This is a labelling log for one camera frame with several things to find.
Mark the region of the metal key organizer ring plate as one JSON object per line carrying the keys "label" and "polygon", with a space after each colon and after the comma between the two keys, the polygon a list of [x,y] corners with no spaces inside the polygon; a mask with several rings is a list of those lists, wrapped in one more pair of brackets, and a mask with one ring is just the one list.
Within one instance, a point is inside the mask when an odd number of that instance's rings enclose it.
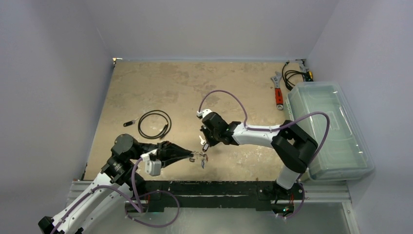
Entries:
{"label": "metal key organizer ring plate", "polygon": [[208,163],[208,156],[205,152],[192,152],[188,159],[192,163],[199,163],[202,169],[204,169]]}

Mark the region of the key with black tag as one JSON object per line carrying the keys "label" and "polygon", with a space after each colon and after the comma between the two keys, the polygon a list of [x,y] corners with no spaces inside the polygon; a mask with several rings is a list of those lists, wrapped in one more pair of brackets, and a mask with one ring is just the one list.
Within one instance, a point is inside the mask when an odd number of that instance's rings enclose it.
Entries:
{"label": "key with black tag", "polygon": [[200,139],[200,144],[201,144],[202,147],[203,147],[203,145],[204,145],[205,143],[207,143],[207,141],[206,141],[205,139],[203,139],[201,136],[199,136],[199,139]]}

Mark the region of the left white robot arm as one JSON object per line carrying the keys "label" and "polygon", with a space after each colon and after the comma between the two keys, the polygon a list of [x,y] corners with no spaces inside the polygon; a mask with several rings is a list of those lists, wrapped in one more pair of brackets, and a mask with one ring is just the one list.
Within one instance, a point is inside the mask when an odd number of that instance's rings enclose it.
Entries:
{"label": "left white robot arm", "polygon": [[96,211],[105,213],[117,198],[129,201],[136,211],[143,213],[149,206],[141,201],[157,191],[148,190],[146,181],[137,173],[138,164],[143,163],[150,176],[158,176],[163,168],[182,159],[193,160],[194,155],[194,151],[169,141],[142,143],[129,134],[121,134],[88,188],[60,213],[43,217],[38,226],[44,234],[81,234],[86,231],[86,223],[97,216]]}

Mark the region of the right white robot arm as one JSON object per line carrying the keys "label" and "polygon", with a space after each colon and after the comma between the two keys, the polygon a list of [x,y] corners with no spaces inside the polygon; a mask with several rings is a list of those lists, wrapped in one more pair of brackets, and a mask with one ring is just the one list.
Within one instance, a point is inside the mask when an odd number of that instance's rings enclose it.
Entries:
{"label": "right white robot arm", "polygon": [[275,150],[284,166],[274,184],[274,194],[286,198],[303,174],[318,148],[318,143],[297,123],[286,120],[282,125],[245,127],[239,121],[227,123],[218,113],[205,109],[197,112],[202,121],[205,147],[225,145],[256,145]]}

